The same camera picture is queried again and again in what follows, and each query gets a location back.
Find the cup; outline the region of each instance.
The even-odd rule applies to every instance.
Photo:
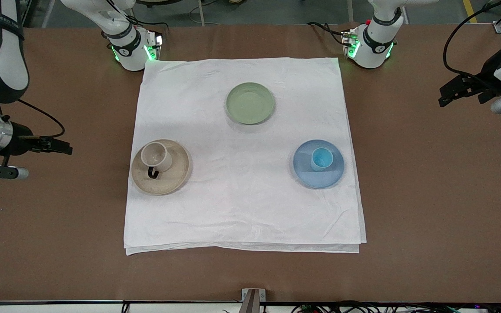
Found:
[[[321,172],[327,169],[334,162],[332,151],[326,148],[317,148],[312,151],[311,167],[315,172]]]
[[[167,171],[173,163],[165,145],[156,141],[144,146],[140,158],[148,167],[148,176],[153,179],[156,179],[160,172]]]

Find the brown table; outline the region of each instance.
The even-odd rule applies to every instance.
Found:
[[[123,250],[131,139],[142,73],[114,60],[96,29],[27,30],[24,99],[58,117],[72,156],[30,153],[0,180],[0,300],[501,302],[501,116],[476,97],[438,107],[454,75],[441,52],[453,26],[404,26],[392,57],[364,70],[341,59],[368,243],[360,254],[221,248]],[[467,25],[451,63],[477,73],[501,47]],[[172,28],[161,59],[341,57],[308,26]],[[14,121],[56,127],[19,104]]]

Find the green plate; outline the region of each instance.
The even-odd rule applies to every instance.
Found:
[[[242,83],[227,96],[225,107],[231,119],[252,125],[272,115],[276,100],[270,91],[259,83]]]

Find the light blue cup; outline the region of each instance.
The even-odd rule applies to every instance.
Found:
[[[311,167],[315,172],[322,172],[334,162],[334,155],[326,148],[317,148],[312,151]]]

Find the mug handle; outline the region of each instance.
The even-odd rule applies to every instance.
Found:
[[[148,177],[150,177],[151,179],[155,180],[157,178],[157,175],[159,174],[160,172],[156,171],[154,172],[154,167],[153,166],[150,166],[148,168]]]

